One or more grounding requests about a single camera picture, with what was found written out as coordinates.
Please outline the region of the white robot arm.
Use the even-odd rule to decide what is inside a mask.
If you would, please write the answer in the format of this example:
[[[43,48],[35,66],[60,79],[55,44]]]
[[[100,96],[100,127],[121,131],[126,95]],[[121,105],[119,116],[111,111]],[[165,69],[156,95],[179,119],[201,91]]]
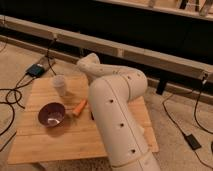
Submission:
[[[145,74],[135,68],[102,64],[95,53],[78,68],[89,82],[88,103],[113,171],[161,171],[142,128],[128,107],[146,91]]]

